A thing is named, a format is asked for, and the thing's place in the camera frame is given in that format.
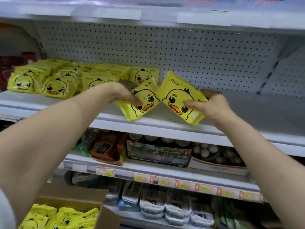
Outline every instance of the pegboard panel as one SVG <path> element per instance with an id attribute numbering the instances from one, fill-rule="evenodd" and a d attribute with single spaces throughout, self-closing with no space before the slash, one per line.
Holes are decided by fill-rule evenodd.
<path id="1" fill-rule="evenodd" d="M 305 47 L 282 59 L 262 88 L 261 94 L 305 97 Z"/>
<path id="2" fill-rule="evenodd" d="M 286 36 L 245 32 L 35 22 L 48 58 L 168 70 L 197 88 L 257 92 Z"/>

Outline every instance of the supermarket shelf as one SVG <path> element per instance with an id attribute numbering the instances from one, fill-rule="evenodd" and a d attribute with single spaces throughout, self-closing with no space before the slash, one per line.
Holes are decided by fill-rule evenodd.
<path id="1" fill-rule="evenodd" d="M 180 168 L 145 161 L 127 159 L 123 166 L 98 162 L 73 151 L 59 169 L 112 176 L 126 180 L 156 184 L 229 198 L 262 202 L 263 197 L 249 177 L 210 171 Z"/>
<path id="2" fill-rule="evenodd" d="M 169 225 L 166 219 L 162 218 L 159 220 L 152 220 L 145 218 L 141 212 L 129 212 L 129 211 L 120 211 L 118 206 L 107 206 L 108 209 L 112 210 L 114 213 L 121 217 L 121 224 L 128 225 L 131 227 L 145 228 L 145 229 L 201 229 L 202 227 L 195 227 L 189 224 L 185 224 L 182 227 Z"/>
<path id="3" fill-rule="evenodd" d="M 304 30 L 304 3 L 187 0 L 0 0 L 0 17 L 162 27 Z"/>
<path id="4" fill-rule="evenodd" d="M 303 98 L 259 96 L 244 92 L 225 93 L 225 96 L 237 115 L 280 150 L 289 155 L 305 157 Z M 0 93 L 0 114 L 25 118 L 59 101 L 41 95 L 6 91 Z M 162 103 L 136 121 L 127 121 L 119 107 L 109 104 L 90 126 L 232 146 L 228 138 L 208 119 L 203 119 L 196 126 L 188 124 Z"/>

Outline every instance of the forearm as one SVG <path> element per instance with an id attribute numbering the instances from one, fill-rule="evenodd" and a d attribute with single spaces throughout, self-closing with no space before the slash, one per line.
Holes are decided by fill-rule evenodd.
<path id="1" fill-rule="evenodd" d="M 264 197 L 287 228 L 302 228 L 305 219 L 302 181 L 305 167 L 267 141 L 248 123 L 230 117 L 223 132 L 257 181 Z"/>
<path id="2" fill-rule="evenodd" d="M 22 220 L 26 213 L 20 206 L 31 207 L 41 185 L 113 98 L 112 88 L 111 84 L 90 88 L 0 133 L 0 185 L 17 219 Z M 26 198 L 16 198 L 20 189 Z"/>

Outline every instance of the hand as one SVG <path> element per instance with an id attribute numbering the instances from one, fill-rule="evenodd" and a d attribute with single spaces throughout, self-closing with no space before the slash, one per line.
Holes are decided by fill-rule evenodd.
<path id="1" fill-rule="evenodd" d="M 133 104 L 142 106 L 142 102 L 130 92 L 130 90 L 137 87 L 136 84 L 127 80 L 121 80 L 111 84 L 113 85 L 111 88 L 114 96 L 109 102 L 116 100 L 130 100 Z"/>
<path id="2" fill-rule="evenodd" d="M 227 120 L 237 116 L 231 110 L 226 98 L 223 96 L 221 92 L 216 92 L 212 90 L 200 90 L 200 91 L 205 95 L 205 97 L 209 101 L 205 103 L 196 102 L 196 101 L 187 101 L 185 102 L 185 106 L 202 112 L 206 117 L 208 117 L 214 123 L 216 128 L 223 131 Z"/>

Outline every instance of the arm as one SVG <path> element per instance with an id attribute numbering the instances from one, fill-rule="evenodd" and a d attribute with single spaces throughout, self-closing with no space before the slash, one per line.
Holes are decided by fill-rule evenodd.
<path id="1" fill-rule="evenodd" d="M 202 111 L 227 135 L 285 228 L 303 228 L 305 167 L 235 115 L 220 92 L 203 90 L 203 93 L 208 102 L 185 105 Z"/>
<path id="2" fill-rule="evenodd" d="M 0 186 L 14 210 L 17 226 L 41 186 L 63 161 L 105 104 L 139 100 L 120 83 L 105 83 L 61 101 L 0 133 Z"/>

